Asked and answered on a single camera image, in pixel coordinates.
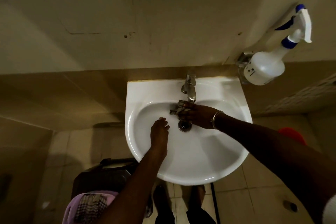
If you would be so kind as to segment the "dark checkered wet cloth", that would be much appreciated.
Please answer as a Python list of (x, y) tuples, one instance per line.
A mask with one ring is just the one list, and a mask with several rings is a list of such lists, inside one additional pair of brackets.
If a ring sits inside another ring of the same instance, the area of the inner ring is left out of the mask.
[(184, 103), (190, 103), (189, 101), (179, 100), (177, 103), (169, 103), (169, 115), (177, 116), (179, 120), (183, 120), (183, 114), (180, 114), (184, 110)]

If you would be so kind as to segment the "metal wall holder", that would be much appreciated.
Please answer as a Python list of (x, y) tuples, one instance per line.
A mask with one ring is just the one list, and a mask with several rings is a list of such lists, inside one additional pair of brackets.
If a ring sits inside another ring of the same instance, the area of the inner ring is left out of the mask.
[(246, 67), (246, 65), (250, 62), (252, 56), (254, 55), (254, 52), (242, 52), (235, 64), (237, 66), (237, 70), (238, 70), (238, 77), (240, 80), (240, 83), (243, 85), (248, 85), (250, 84), (250, 82), (246, 79), (245, 75), (244, 75), (244, 69)]

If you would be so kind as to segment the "person's right leg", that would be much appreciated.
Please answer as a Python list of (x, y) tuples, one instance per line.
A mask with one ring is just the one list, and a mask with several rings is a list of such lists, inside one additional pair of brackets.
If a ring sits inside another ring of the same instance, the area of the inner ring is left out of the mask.
[(202, 209), (205, 198), (205, 186), (192, 186), (186, 212), (189, 224), (216, 224), (215, 220)]

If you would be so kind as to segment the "person's left leg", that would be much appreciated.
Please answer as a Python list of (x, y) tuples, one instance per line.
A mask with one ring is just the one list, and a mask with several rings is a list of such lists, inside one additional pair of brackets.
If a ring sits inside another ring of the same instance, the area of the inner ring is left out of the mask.
[(153, 202), (157, 210), (155, 224), (175, 224), (175, 217), (171, 209), (171, 200), (167, 196), (162, 184), (157, 185), (153, 192)]

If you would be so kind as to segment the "black waste bin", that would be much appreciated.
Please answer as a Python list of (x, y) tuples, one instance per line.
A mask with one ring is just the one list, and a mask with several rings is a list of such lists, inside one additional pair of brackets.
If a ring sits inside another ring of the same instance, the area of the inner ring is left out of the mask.
[(105, 158), (98, 165), (82, 171), (73, 181), (71, 199), (88, 192), (121, 192), (138, 162), (135, 158)]

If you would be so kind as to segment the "person's left hand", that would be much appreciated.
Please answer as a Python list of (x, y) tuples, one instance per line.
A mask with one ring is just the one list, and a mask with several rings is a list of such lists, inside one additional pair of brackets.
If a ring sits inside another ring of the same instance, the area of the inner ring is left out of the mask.
[(158, 153), (162, 158), (167, 155), (169, 130), (159, 129), (158, 120), (154, 122), (150, 130), (150, 149)]

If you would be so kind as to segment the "white sleeve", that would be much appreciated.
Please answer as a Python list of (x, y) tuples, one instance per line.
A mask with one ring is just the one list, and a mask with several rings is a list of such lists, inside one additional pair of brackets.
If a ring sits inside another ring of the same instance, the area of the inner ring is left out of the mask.
[(322, 224), (336, 224), (336, 193), (328, 200), (323, 209)]

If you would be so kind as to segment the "red plastic bucket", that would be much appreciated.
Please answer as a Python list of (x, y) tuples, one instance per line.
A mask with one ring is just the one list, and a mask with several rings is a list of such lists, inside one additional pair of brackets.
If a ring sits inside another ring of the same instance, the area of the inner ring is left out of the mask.
[(280, 134), (282, 134), (286, 137), (289, 137), (289, 138), (299, 142), (302, 145), (307, 145), (304, 137), (298, 131), (296, 131), (293, 128), (290, 128), (290, 127), (280, 128), (278, 130), (278, 133), (280, 133)]

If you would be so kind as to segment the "white spray bottle blue trigger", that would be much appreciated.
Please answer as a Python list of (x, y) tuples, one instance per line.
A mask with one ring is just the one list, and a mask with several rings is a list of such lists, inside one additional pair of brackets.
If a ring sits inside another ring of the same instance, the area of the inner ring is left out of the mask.
[(312, 20), (304, 4), (296, 5), (295, 14), (286, 23), (274, 29), (284, 30), (291, 30), (290, 34), (283, 38), (275, 49), (253, 54), (246, 64), (243, 75), (249, 83), (263, 86), (279, 77), (285, 71), (284, 56), (301, 41), (312, 42)]

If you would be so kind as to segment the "white ceramic wash basin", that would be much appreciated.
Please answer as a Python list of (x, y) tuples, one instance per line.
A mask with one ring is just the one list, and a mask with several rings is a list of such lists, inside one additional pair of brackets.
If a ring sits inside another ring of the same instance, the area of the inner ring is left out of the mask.
[[(214, 129), (192, 125), (189, 132), (178, 128), (178, 117), (169, 115), (169, 103), (187, 100), (182, 80), (150, 80), (127, 83), (125, 136), (140, 162), (149, 150), (150, 128), (161, 116), (169, 129), (167, 156), (157, 177), (180, 185), (215, 182), (235, 171), (249, 152), (236, 140)], [(234, 77), (197, 78), (196, 104), (209, 106), (252, 123), (241, 83)]]

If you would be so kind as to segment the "person's left forearm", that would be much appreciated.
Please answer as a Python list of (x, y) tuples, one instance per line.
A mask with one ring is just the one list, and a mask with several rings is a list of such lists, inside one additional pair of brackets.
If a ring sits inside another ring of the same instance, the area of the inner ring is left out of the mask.
[(124, 189), (95, 224), (142, 224), (149, 196), (166, 153), (151, 147)]

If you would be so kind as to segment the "metal basin drain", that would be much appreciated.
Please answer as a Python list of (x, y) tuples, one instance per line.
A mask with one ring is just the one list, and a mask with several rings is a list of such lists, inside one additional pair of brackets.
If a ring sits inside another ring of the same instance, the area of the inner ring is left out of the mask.
[(189, 132), (192, 128), (192, 123), (190, 121), (179, 120), (178, 128), (181, 132)]

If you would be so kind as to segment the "person's leg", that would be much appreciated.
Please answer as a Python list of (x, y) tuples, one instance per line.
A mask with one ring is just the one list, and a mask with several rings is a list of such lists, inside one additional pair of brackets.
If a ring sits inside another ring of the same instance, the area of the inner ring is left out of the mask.
[(153, 192), (153, 202), (157, 210), (155, 224), (175, 224), (175, 217), (171, 209), (171, 200), (167, 196), (162, 184), (157, 185)]
[(186, 212), (189, 224), (216, 224), (215, 220), (202, 209), (205, 198), (205, 186), (192, 186)]

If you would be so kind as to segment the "metal wrist bangle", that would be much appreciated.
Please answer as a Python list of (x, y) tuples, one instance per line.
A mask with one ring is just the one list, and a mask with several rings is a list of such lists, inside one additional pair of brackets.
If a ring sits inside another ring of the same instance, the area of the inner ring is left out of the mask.
[(216, 118), (217, 118), (217, 116), (219, 116), (219, 115), (221, 115), (221, 114), (223, 114), (224, 112), (223, 111), (217, 111), (215, 114), (214, 114), (214, 116), (212, 117), (212, 119), (211, 119), (211, 124), (212, 124), (212, 127), (213, 127), (213, 129), (216, 129), (216, 130), (218, 130), (217, 128), (216, 128)]

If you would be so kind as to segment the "person's right hand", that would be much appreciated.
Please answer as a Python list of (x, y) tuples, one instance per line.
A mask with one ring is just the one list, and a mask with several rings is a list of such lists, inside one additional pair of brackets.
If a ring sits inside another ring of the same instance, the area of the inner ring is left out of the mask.
[(212, 107), (197, 104), (195, 104), (195, 107), (197, 109), (197, 126), (205, 129), (213, 129), (211, 119), (214, 116), (214, 114), (219, 110)]

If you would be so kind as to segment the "person's right forearm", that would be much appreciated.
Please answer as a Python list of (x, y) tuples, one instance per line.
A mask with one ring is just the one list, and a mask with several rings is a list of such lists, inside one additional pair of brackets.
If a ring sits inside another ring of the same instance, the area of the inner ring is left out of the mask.
[(336, 162), (275, 130), (225, 115), (216, 128), (238, 141), (273, 172), (302, 203), (315, 224), (336, 193)]

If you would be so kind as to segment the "chrome basin tap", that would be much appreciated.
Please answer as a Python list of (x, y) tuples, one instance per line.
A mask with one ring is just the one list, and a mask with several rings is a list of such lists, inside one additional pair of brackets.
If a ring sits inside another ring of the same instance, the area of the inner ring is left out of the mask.
[(195, 74), (187, 73), (185, 82), (181, 88), (181, 92), (187, 95), (187, 100), (190, 103), (196, 102), (195, 86), (196, 86)]

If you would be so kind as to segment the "purple cloth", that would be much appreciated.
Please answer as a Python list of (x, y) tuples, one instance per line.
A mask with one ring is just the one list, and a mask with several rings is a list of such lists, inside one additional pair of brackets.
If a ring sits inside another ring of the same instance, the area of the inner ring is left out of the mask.
[(76, 210), (78, 208), (78, 205), (79, 205), (79, 202), (80, 202), (81, 198), (86, 193), (103, 194), (103, 195), (107, 196), (108, 206), (113, 202), (115, 197), (118, 195), (118, 192), (100, 190), (100, 191), (85, 192), (85, 193), (81, 193), (81, 194), (75, 196), (70, 201), (69, 205), (67, 206), (67, 208), (65, 210), (64, 217), (63, 217), (63, 220), (62, 220), (62, 224), (77, 224), (77, 223), (74, 222), (75, 213), (76, 213)]

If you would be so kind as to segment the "black pipe under basin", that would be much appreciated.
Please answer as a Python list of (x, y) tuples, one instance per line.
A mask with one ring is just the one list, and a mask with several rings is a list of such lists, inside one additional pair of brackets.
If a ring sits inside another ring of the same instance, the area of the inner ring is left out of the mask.
[(221, 224), (219, 211), (218, 211), (218, 206), (217, 206), (217, 199), (216, 199), (216, 192), (215, 192), (214, 183), (211, 182), (210, 186), (211, 186), (211, 193), (212, 193), (212, 199), (213, 199), (216, 221), (217, 221), (217, 224)]

